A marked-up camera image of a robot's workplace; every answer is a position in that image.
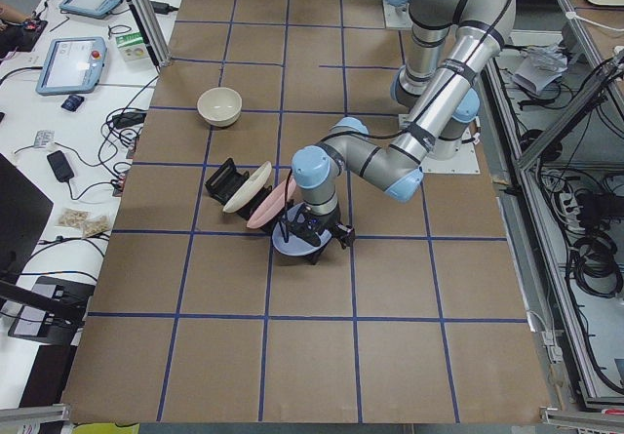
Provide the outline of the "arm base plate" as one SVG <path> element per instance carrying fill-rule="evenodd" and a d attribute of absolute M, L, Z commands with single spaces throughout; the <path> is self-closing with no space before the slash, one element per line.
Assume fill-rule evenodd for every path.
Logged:
<path fill-rule="evenodd" d="M 477 115 L 468 121 L 450 118 L 437 138 L 434 148 L 422 161 L 425 174 L 478 175 L 476 146 L 481 124 Z"/>

